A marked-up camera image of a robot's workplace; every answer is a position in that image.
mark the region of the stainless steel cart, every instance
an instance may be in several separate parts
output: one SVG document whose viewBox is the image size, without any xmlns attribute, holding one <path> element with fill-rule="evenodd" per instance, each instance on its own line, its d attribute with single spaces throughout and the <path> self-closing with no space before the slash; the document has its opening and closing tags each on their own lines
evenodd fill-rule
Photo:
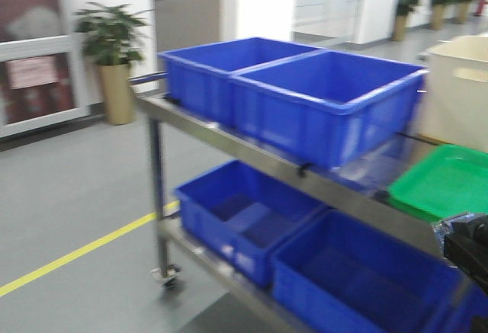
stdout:
<svg viewBox="0 0 488 333">
<path fill-rule="evenodd" d="M 165 77 L 164 72 L 158 72 L 132 78 L 130 82 L 138 85 Z M 298 318 L 281 308 L 269 294 L 255 287 L 230 264 L 187 234 L 181 228 L 177 216 L 165 213 L 162 123 L 167 123 L 424 252 L 442 258 L 430 224 L 402 213 L 384 202 L 386 186 L 411 164 L 434 149 L 434 144 L 398 134 L 383 146 L 344 167 L 325 170 L 255 139 L 241 136 L 216 122 L 190 114 L 164 99 L 163 94 L 137 94 L 136 102 L 147 115 L 153 198 L 157 215 L 157 274 L 162 284 L 171 286 L 179 272 L 179 267 L 170 263 L 168 242 L 171 241 L 277 331 L 311 331 Z M 459 299 L 464 290 L 465 286 L 460 287 L 455 299 Z"/>
</svg>

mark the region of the beige plastic bin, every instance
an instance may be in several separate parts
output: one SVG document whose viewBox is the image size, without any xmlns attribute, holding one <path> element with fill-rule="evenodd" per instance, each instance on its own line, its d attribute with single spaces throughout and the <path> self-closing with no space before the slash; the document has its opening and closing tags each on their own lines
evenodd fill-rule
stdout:
<svg viewBox="0 0 488 333">
<path fill-rule="evenodd" d="M 488 37 L 460 36 L 428 52 L 419 133 L 488 152 Z"/>
</svg>

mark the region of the cart leg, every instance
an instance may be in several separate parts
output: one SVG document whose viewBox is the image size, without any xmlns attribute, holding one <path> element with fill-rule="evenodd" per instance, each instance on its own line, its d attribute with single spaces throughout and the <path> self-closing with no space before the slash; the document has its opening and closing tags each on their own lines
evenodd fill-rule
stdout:
<svg viewBox="0 0 488 333">
<path fill-rule="evenodd" d="M 159 223 L 164 221 L 165 188 L 164 168 L 162 154 L 162 128 L 158 120 L 148 118 L 149 129 L 149 150 L 151 153 L 151 174 L 152 174 L 152 197 L 154 210 L 156 211 L 156 238 L 159 257 L 159 268 L 151 271 L 158 283 L 166 287 L 173 286 L 180 267 L 169 263 L 168 239 L 164 236 Z"/>
</svg>

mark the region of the glass door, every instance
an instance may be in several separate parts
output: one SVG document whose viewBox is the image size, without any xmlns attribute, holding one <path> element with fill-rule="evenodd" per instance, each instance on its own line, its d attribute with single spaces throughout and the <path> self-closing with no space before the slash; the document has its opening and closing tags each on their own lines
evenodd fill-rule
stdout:
<svg viewBox="0 0 488 333">
<path fill-rule="evenodd" d="M 68 0 L 0 0 L 0 137 L 84 116 Z"/>
<path fill-rule="evenodd" d="M 296 0 L 294 40 L 332 46 L 352 38 L 360 0 Z"/>
</svg>

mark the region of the yellow floor line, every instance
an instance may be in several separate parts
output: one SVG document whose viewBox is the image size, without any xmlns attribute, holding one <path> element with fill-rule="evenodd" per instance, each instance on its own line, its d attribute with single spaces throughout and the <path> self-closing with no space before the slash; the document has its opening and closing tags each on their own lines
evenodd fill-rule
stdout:
<svg viewBox="0 0 488 333">
<path fill-rule="evenodd" d="M 173 201 L 171 203 L 168 203 L 165 206 L 165 209 L 170 210 L 176 208 L 177 206 L 178 206 L 178 201 Z M 74 261 L 75 259 L 80 258 L 83 255 L 86 255 L 90 251 L 94 251 L 95 249 L 100 248 L 101 246 L 106 245 L 107 243 L 112 242 L 117 238 L 120 238 L 122 235 L 125 235 L 128 232 L 131 232 L 134 229 L 137 229 L 147 224 L 149 221 L 154 220 L 155 218 L 156 218 L 155 213 L 148 213 L 147 215 L 137 220 L 134 220 L 133 222 L 125 226 L 122 226 L 121 228 L 105 236 L 102 236 L 101 238 L 94 240 L 93 242 L 88 243 L 87 245 L 84 245 L 81 248 L 72 251 L 71 253 L 68 253 L 67 255 L 63 255 L 61 258 L 58 258 L 55 261 L 52 261 L 49 264 L 46 264 L 45 266 L 42 266 L 41 268 L 38 268 L 35 271 L 30 272 L 29 274 L 25 274 L 24 276 L 19 277 L 17 280 L 13 280 L 12 282 L 7 283 L 6 285 L 0 287 L 0 297 L 7 295 L 12 291 L 15 291 L 19 287 L 22 287 L 23 285 L 30 283 L 38 279 L 39 277 L 48 274 L 49 272 L 53 272 L 54 270 L 57 270 L 58 268 L 64 266 L 65 264 L 68 264 L 69 262 Z"/>
</svg>

